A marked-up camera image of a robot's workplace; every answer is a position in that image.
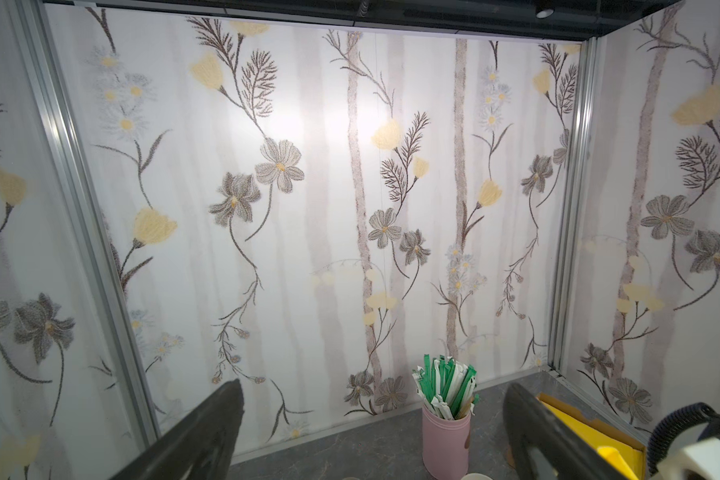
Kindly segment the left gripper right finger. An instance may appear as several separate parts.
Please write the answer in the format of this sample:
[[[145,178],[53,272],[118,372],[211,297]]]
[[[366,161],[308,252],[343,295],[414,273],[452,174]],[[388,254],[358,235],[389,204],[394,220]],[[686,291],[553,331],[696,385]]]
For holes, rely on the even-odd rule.
[[[507,388],[502,414],[520,479],[624,477],[521,384]]]

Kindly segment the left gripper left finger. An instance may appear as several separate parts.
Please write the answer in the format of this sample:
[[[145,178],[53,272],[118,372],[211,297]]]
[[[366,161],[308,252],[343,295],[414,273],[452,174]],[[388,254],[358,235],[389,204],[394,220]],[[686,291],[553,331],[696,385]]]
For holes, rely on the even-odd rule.
[[[224,479],[243,415],[242,385],[228,381],[112,478]]]

